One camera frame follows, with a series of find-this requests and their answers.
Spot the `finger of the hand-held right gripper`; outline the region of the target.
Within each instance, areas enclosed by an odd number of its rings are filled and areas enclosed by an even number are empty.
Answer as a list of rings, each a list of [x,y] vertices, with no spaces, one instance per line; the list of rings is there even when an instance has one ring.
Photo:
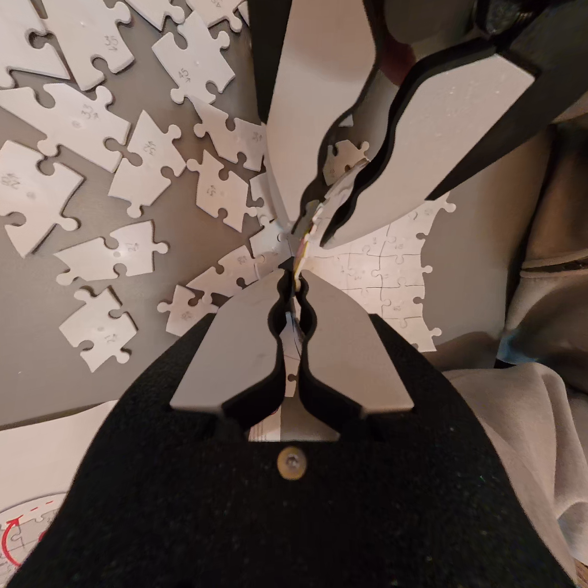
[[[382,1],[248,1],[265,167],[277,219],[293,229],[326,142],[360,102],[383,45]]]
[[[496,54],[439,56],[418,62],[402,82],[406,67],[394,57],[380,59],[380,69],[399,86],[386,134],[328,225],[322,248],[344,245],[439,198],[566,110],[533,107],[528,91],[509,108],[491,108],[482,86],[490,75],[481,67]]]

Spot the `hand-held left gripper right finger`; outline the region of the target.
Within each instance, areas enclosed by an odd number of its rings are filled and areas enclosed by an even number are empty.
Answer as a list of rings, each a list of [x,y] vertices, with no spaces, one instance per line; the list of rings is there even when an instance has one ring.
[[[364,308],[310,270],[299,281],[304,408],[338,433],[373,415],[411,411],[414,402]]]

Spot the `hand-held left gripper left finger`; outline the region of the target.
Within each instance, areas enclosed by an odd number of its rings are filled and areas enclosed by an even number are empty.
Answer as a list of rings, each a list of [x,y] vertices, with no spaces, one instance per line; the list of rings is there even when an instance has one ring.
[[[218,310],[171,408],[213,413],[248,429],[280,407],[286,389],[280,334],[291,281],[290,272],[278,268]]]

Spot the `assembled white puzzle ball section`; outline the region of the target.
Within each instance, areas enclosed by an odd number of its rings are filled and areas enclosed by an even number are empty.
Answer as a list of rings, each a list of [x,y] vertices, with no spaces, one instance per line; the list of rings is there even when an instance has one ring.
[[[422,300],[424,274],[421,252],[435,217],[456,205],[445,194],[370,234],[333,249],[319,247],[318,234],[306,245],[303,268],[334,285],[393,327],[421,353],[436,350],[442,331],[426,326]]]

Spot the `single white puzzle piece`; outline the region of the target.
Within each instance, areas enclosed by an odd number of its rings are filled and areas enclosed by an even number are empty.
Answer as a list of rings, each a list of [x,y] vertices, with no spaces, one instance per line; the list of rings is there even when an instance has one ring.
[[[293,237],[302,240],[311,233],[311,242],[320,243],[335,213],[349,199],[357,175],[368,163],[366,158],[361,159],[329,187],[323,179],[314,180],[303,195],[300,217],[291,230]]]

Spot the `pile of loose puzzle pieces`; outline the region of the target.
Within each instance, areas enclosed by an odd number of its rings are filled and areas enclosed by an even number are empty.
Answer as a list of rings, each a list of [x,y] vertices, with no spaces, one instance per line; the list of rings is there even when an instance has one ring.
[[[207,270],[189,285],[204,291],[201,301],[189,305],[194,293],[177,286],[171,303],[161,302],[158,312],[169,313],[166,331],[180,336],[206,313],[217,311],[212,294],[232,296],[239,290],[239,279],[254,282],[277,268],[292,254],[289,237],[270,211],[266,175],[261,173],[264,132],[260,125],[242,119],[226,128],[227,115],[213,107],[212,94],[205,84],[213,82],[223,90],[235,74],[220,51],[209,28],[227,20],[233,32],[250,23],[247,1],[187,1],[191,13],[169,1],[118,1],[108,7],[103,1],[48,1],[47,18],[41,19],[31,1],[1,1],[1,109],[41,131],[45,136],[36,149],[7,140],[1,146],[1,216],[19,214],[22,224],[6,224],[4,231],[21,258],[34,253],[49,234],[60,226],[76,231],[80,222],[63,211],[84,178],[73,169],[56,163],[51,175],[40,170],[44,157],[55,156],[66,147],[78,156],[114,174],[108,196],[128,203],[126,214],[140,218],[144,209],[170,186],[162,174],[167,168],[179,177],[188,169],[198,172],[196,204],[211,217],[225,210],[224,223],[235,231],[243,228],[246,215],[256,213],[261,230],[250,238],[251,255],[246,246],[235,249],[219,263],[223,272]],[[109,111],[114,97],[100,83],[102,72],[93,65],[95,58],[106,60],[112,73],[125,70],[134,56],[121,37],[118,26],[130,24],[131,6],[151,25],[162,31],[171,18],[200,61],[192,60],[192,71],[178,68],[173,89],[176,101],[187,98],[197,108],[202,125],[197,137],[208,134],[217,154],[237,163],[246,156],[244,168],[258,174],[249,181],[253,199],[263,198],[261,208],[246,205],[248,188],[233,172],[219,177],[223,163],[204,150],[202,163],[185,161],[174,142],[181,136],[178,126],[161,129],[146,110],[136,121],[128,151],[141,158],[134,165],[121,152],[110,151],[107,140],[125,145],[130,122]]]

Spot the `dark blue cloth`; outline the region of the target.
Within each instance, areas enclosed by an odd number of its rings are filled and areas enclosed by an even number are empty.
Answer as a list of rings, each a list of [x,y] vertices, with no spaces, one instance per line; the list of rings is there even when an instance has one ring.
[[[587,326],[576,322],[520,325],[503,335],[497,358],[506,364],[537,362],[555,371],[585,371]]]

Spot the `person's grey clothing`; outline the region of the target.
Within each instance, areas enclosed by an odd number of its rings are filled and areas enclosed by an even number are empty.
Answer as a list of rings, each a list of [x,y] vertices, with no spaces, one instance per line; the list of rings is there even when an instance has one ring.
[[[497,358],[520,325],[587,326],[587,94],[453,189],[426,237],[426,352],[489,436],[527,517],[587,587],[587,370]]]

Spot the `white instruction sheet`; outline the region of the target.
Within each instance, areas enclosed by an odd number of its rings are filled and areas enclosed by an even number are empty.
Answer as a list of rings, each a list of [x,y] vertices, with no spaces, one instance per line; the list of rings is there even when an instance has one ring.
[[[48,530],[116,402],[1,432],[1,587]]]

